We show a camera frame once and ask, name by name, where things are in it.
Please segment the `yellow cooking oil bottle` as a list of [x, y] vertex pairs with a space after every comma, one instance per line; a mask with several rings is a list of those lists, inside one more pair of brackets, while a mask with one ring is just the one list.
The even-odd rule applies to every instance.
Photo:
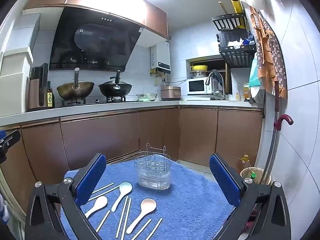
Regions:
[[251, 167], [249, 155], [244, 154], [242, 157], [239, 158], [238, 171], [240, 173], [242, 170], [249, 168], [249, 167]]

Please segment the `light blue ceramic spoon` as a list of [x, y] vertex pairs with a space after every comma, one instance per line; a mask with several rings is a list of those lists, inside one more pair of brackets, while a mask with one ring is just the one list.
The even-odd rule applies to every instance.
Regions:
[[115, 212], [121, 200], [132, 191], [132, 185], [128, 182], [123, 182], [119, 186], [119, 196], [111, 207], [111, 211]]

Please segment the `white ceramic spoon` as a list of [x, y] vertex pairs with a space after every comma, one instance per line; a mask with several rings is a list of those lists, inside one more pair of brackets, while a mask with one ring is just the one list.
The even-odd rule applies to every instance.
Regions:
[[86, 213], [85, 213], [85, 217], [89, 218], [93, 213], [97, 212], [98, 210], [103, 209], [104, 207], [107, 206], [107, 197], [105, 196], [100, 196], [95, 200], [95, 203], [93, 205], [93, 207], [91, 209], [89, 209]]

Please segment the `brown lower cabinets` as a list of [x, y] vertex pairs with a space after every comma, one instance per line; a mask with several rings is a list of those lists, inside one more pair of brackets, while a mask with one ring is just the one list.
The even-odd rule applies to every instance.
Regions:
[[166, 148], [172, 160], [202, 166], [218, 153], [236, 168], [245, 154], [255, 163], [262, 123], [261, 109], [244, 107], [116, 105], [86, 114], [77, 107], [25, 113], [1, 120], [1, 129], [21, 133], [1, 165], [1, 178], [15, 206], [26, 212], [37, 181], [58, 183], [97, 153], [121, 160], [150, 145]]

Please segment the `black range hood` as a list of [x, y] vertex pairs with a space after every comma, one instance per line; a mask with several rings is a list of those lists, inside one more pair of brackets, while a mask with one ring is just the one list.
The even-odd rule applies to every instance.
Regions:
[[141, 35], [140, 26], [99, 12], [65, 7], [60, 16], [50, 70], [124, 72]]

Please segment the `pink ceramic spoon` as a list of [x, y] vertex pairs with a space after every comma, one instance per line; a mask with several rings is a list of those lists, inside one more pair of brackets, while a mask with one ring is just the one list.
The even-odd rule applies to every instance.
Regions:
[[149, 213], [155, 211], [156, 209], [156, 201], [151, 199], [151, 198], [146, 198], [141, 202], [140, 205], [140, 214], [138, 215], [138, 217], [130, 224], [130, 226], [127, 228], [126, 233], [127, 234], [131, 234], [133, 232], [133, 230], [135, 229], [135, 227], [137, 226], [137, 224]]

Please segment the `oil bottle dark glass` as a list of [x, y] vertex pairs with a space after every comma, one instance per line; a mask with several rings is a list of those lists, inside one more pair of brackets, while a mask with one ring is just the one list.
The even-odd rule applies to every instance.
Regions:
[[47, 105], [49, 108], [55, 107], [54, 93], [51, 87], [51, 81], [47, 81]]

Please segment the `black wok with lid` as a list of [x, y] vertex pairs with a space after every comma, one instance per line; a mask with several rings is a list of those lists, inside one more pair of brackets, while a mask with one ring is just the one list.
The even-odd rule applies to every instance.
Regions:
[[118, 70], [116, 76], [110, 77], [110, 81], [100, 84], [99, 89], [105, 97], [127, 96], [132, 85], [120, 80], [120, 70]]

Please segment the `wooden chopstick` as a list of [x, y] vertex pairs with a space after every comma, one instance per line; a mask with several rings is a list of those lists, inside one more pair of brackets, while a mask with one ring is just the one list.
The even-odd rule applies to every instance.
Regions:
[[101, 227], [103, 226], [104, 222], [106, 221], [106, 219], [108, 218], [108, 215], [110, 214], [110, 210], [107, 211], [106, 215], [103, 217], [102, 221], [100, 222], [99, 226], [96, 229], [96, 232], [98, 233], [99, 230], [101, 229]]
[[97, 193], [97, 192], [100, 192], [100, 191], [102, 191], [102, 190], [104, 190], [104, 189], [106, 189], [106, 188], [108, 188], [108, 187], [112, 186], [113, 184], [114, 184], [114, 183], [110, 183], [110, 184], [108, 184], [108, 185], [106, 185], [106, 186], [104, 186], [104, 187], [101, 187], [101, 188], [99, 188], [99, 189], [97, 189], [97, 190], [93, 191], [93, 192], [92, 192], [92, 194], [95, 194], [95, 193]]
[[122, 221], [123, 221], [123, 217], [124, 217], [124, 212], [125, 212], [125, 209], [126, 209], [127, 201], [128, 201], [128, 196], [126, 196], [126, 198], [125, 198], [125, 203], [124, 203], [124, 206], [123, 206], [123, 209], [122, 209], [122, 212], [121, 212], [121, 216], [120, 216], [120, 220], [119, 220], [119, 224], [118, 224], [118, 228], [117, 228], [117, 232], [116, 232], [116, 239], [118, 239], [118, 237], [119, 237], [120, 228], [121, 228], [121, 224], [122, 224]]
[[105, 192], [103, 192], [103, 193], [101, 193], [101, 194], [99, 194], [99, 195], [97, 195], [97, 196], [94, 196], [94, 197], [92, 197], [92, 198], [89, 198], [88, 202], [90, 202], [90, 201], [92, 201], [92, 200], [95, 200], [95, 199], [97, 199], [97, 198], [99, 198], [99, 197], [101, 197], [101, 196], [104, 196], [104, 195], [106, 195], [106, 194], [108, 194], [108, 193], [110, 193], [110, 192], [118, 189], [119, 187], [120, 187], [120, 185], [118, 185], [118, 186], [116, 186], [116, 187], [114, 187], [114, 188], [112, 188], [112, 189], [110, 189], [110, 190], [107, 190], [107, 191], [105, 191]]
[[156, 230], [158, 229], [158, 227], [160, 226], [161, 222], [162, 222], [163, 218], [160, 218], [159, 221], [157, 222], [157, 224], [155, 225], [155, 227], [153, 228], [153, 230], [150, 232], [150, 234], [148, 235], [148, 237], [146, 238], [146, 240], [150, 239], [153, 234], [156, 232]]
[[149, 219], [142, 227], [141, 229], [132, 237], [131, 240], [135, 240], [141, 233], [142, 231], [148, 226], [148, 224], [152, 221], [152, 219]]
[[126, 226], [127, 226], [127, 219], [128, 219], [128, 216], [129, 216], [130, 207], [131, 207], [131, 198], [129, 198], [129, 203], [128, 203], [128, 206], [127, 206], [127, 211], [126, 211], [124, 225], [123, 225], [123, 231], [122, 231], [122, 234], [121, 234], [121, 240], [123, 240], [124, 236], [125, 236]]

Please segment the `teal hanging cloth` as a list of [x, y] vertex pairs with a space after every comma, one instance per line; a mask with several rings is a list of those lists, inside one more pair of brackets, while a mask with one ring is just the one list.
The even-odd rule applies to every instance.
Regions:
[[259, 77], [258, 77], [258, 59], [257, 59], [257, 54], [254, 55], [254, 58], [253, 58], [253, 61], [252, 61], [248, 85], [249, 85], [249, 88], [251, 88], [251, 87], [259, 87], [261, 85]]

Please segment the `brown rice cooker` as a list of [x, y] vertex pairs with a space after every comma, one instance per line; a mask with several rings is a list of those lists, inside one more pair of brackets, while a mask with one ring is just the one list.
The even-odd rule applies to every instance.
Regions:
[[181, 88], [174, 86], [162, 86], [160, 98], [162, 101], [180, 100]]

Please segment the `gas stove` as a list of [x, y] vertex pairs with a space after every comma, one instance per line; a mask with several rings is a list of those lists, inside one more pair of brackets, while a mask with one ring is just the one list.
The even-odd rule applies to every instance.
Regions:
[[126, 102], [126, 96], [88, 96], [83, 99], [73, 99], [73, 100], [62, 100], [62, 107], [70, 107], [70, 106], [80, 106], [80, 105], [97, 105], [97, 104], [105, 104], [105, 103], [119, 103]]

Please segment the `mop metal pole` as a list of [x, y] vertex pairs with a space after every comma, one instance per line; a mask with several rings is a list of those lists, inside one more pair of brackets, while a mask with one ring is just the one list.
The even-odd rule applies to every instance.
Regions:
[[271, 145], [266, 161], [266, 165], [264, 168], [263, 176], [261, 178], [260, 183], [261, 184], [267, 184], [268, 178], [272, 171], [272, 166], [274, 163], [274, 159], [276, 156], [276, 142], [277, 142], [277, 120], [279, 117], [279, 82], [274, 82], [274, 91], [275, 91], [275, 105], [274, 105], [274, 122], [273, 122], [273, 133], [272, 133], [272, 139], [271, 139]]

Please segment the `yellow detergent bottle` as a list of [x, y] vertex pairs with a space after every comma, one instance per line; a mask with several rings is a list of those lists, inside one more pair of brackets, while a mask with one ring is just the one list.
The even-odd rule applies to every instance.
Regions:
[[244, 91], [244, 99], [249, 100], [251, 98], [251, 92], [249, 88], [249, 83], [245, 83], [243, 85], [243, 91]]

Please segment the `woven waste basket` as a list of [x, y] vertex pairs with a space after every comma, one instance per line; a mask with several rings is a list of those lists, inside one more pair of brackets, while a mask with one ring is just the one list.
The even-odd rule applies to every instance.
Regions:
[[264, 170], [258, 167], [247, 167], [240, 172], [242, 178], [251, 178], [256, 184], [259, 184], [263, 177]]

